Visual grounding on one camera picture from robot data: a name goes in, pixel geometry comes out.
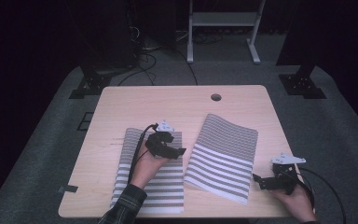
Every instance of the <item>wooden table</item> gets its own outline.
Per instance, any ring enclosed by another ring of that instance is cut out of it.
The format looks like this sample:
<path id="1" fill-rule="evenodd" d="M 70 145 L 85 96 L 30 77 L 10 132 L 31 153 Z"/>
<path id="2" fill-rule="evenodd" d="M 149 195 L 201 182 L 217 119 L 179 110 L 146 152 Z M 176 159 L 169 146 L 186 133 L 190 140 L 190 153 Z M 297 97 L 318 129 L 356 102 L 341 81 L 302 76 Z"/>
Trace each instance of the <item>wooden table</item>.
<path id="1" fill-rule="evenodd" d="M 213 94 L 221 96 L 212 100 Z M 254 173 L 272 176 L 270 159 L 292 155 L 263 86 L 107 87 L 103 90 L 59 209 L 62 217 L 101 217 L 108 209 L 127 128 L 143 130 L 167 120 L 182 132 L 184 171 L 207 114 L 258 130 Z M 281 204 L 252 181 L 247 205 L 185 183 L 185 211 L 138 217 L 287 217 Z"/>

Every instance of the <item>folded cloth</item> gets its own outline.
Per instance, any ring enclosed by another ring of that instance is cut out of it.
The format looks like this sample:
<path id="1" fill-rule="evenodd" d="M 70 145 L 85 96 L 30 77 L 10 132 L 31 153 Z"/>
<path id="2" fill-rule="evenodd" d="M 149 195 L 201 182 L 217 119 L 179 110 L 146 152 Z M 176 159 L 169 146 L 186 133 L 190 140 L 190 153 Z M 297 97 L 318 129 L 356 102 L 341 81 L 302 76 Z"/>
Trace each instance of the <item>folded cloth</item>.
<path id="1" fill-rule="evenodd" d="M 132 157 L 135 152 L 139 137 L 143 131 L 129 128 L 124 136 L 123 149 L 117 170 L 115 189 L 110 207 L 117 202 L 118 197 L 127 186 Z M 182 133 L 172 133 L 173 141 L 167 146 L 182 147 Z M 170 160 L 157 172 L 145 187 L 147 198 L 139 211 L 140 213 L 180 213 L 184 210 L 184 187 L 183 187 L 183 160 Z"/>
<path id="2" fill-rule="evenodd" d="M 258 132 L 209 114 L 190 156 L 185 181 L 247 204 Z"/>

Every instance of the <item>human hand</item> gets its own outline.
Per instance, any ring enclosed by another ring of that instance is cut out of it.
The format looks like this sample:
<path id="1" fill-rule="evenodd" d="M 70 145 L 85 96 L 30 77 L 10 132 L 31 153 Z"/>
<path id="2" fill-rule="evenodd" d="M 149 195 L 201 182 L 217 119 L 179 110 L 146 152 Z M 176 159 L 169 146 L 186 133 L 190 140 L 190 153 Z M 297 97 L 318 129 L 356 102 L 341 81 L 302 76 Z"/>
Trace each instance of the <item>human hand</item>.
<path id="1" fill-rule="evenodd" d="M 156 175 L 159 168 L 169 160 L 170 159 L 167 158 L 155 158 L 148 152 L 148 149 L 145 146 L 145 141 L 143 141 L 130 184 L 140 189 L 144 189 L 146 184 Z"/>
<path id="2" fill-rule="evenodd" d="M 289 213 L 299 222 L 302 223 L 318 220 L 313 213 L 310 198 L 301 186 L 296 185 L 290 195 L 285 194 L 284 190 L 280 189 L 271 190 L 270 192 L 279 201 L 281 201 L 281 203 L 283 203 Z"/>

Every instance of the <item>sleeve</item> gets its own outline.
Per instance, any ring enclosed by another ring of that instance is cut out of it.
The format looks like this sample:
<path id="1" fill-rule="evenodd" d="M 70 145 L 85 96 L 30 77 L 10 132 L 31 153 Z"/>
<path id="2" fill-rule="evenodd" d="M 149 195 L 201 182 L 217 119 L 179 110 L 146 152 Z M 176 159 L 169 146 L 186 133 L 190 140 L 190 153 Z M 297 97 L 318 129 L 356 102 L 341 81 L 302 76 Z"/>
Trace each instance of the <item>sleeve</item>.
<path id="1" fill-rule="evenodd" d="M 121 193 L 115 206 L 103 215 L 100 224 L 131 224 L 146 199 L 147 194 L 129 184 Z"/>

